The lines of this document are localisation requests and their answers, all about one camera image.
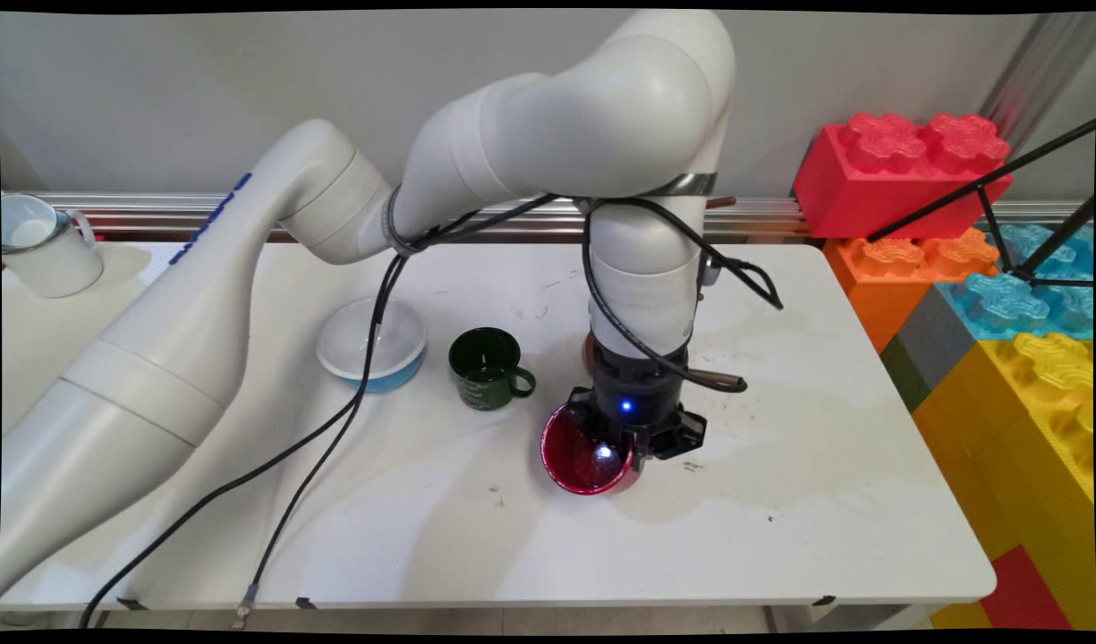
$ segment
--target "cable connector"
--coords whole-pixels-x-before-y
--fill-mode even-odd
[[[250,612],[253,612],[253,599],[256,596],[258,584],[251,583],[246,590],[246,596],[241,599],[241,603],[237,605],[237,614],[233,617],[233,623],[230,624],[229,631],[246,631],[246,620],[250,619]]]

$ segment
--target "white robotic arm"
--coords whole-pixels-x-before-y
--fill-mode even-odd
[[[509,78],[438,110],[410,152],[397,232],[414,238],[538,193],[620,197],[711,174],[733,79],[730,37],[713,13],[635,13],[563,73]],[[253,273],[274,222],[323,261],[350,264],[388,249],[391,192],[326,122],[294,127],[265,152],[3,438],[0,596],[162,484],[215,427],[244,376]],[[701,231],[705,196],[651,198]],[[660,354],[690,335],[698,255],[638,208],[608,204],[592,220],[605,297]],[[597,310],[592,329],[602,347],[641,358]]]

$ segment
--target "red lego brick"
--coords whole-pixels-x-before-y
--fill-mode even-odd
[[[1001,166],[1009,145],[978,115],[936,115],[920,128],[899,115],[855,115],[822,127],[794,180],[811,237],[868,237]],[[1013,183],[986,187],[996,200]],[[984,211],[975,194],[941,207],[891,237],[960,237]]]
[[[993,628],[1072,631],[1024,547],[1018,545],[994,560],[993,572],[996,590],[981,600]]]

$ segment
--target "floor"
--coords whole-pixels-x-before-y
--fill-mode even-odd
[[[13,612],[0,631],[73,628],[76,612]],[[122,611],[102,628],[226,631],[232,611]],[[925,621],[915,628],[933,628]],[[445,610],[258,611],[247,631],[375,632],[388,635],[701,635],[770,632],[761,607],[739,608],[445,608]]]

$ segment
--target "yellow lego brick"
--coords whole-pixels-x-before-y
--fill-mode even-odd
[[[951,603],[928,619],[933,628],[993,628],[981,602]]]
[[[937,391],[913,412],[913,421],[990,562],[1020,545],[1005,510],[949,426]]]
[[[1078,416],[1082,422],[1084,412]],[[1060,468],[1046,433],[1048,428],[1038,427],[1035,421],[1018,423],[977,457],[977,469],[989,482],[1060,611],[1073,628],[1095,631],[1094,503],[1076,476]],[[1046,461],[1048,465],[1038,465]]]
[[[1092,348],[1062,334],[981,341],[927,399],[1076,629],[1096,628]]]
[[[1095,502],[1093,480],[1093,361],[1084,343],[1066,335],[1019,334],[1009,343],[980,343],[1017,391],[1031,422],[1011,427],[1021,465],[1035,480],[1075,482]]]
[[[1029,416],[1029,409],[982,342],[969,348],[933,394],[970,456],[984,449],[1014,421]]]

